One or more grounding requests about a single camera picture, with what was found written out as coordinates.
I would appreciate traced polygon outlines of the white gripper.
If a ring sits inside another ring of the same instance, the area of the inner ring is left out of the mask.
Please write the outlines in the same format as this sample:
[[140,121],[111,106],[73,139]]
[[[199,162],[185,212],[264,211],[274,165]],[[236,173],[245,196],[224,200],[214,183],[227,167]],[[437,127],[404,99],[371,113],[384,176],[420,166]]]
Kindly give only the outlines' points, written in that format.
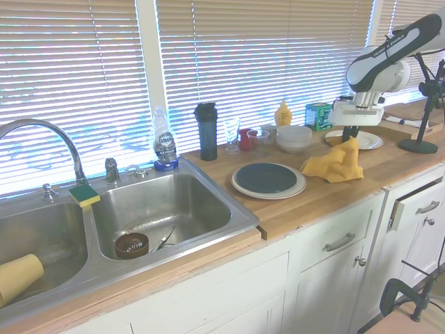
[[360,126],[377,126],[383,114],[382,106],[358,107],[352,100],[340,99],[333,102],[328,122],[334,126],[345,126],[342,141],[346,142],[350,136],[357,137]]

